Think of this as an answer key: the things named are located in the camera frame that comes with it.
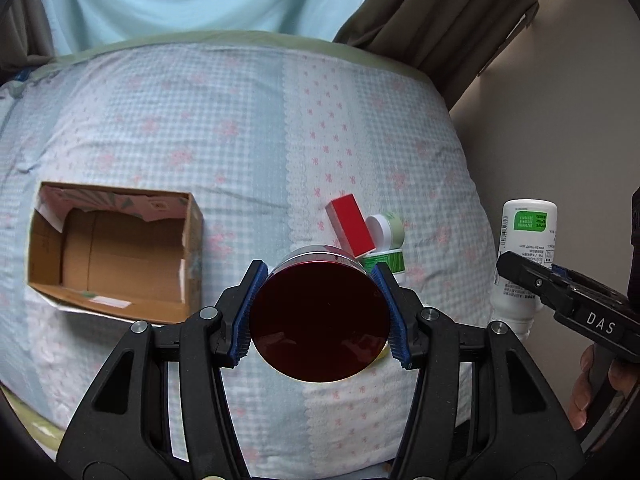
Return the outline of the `person's right hand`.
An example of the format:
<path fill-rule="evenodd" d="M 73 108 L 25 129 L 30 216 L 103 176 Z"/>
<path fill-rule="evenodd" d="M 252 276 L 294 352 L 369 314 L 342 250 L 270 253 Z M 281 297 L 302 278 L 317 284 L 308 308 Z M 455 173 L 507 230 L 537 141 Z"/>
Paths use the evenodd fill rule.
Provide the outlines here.
<path fill-rule="evenodd" d="M 587 408 L 591 403 L 593 393 L 589 380 L 589 373 L 594 362 L 594 345 L 589 346 L 580 357 L 582 371 L 574 383 L 570 402 L 568 402 L 567 416 L 574 430 L 582 429 L 587 422 Z M 608 369 L 608 381 L 613 389 L 629 396 L 639 380 L 638 368 L 623 366 L 613 361 Z"/>

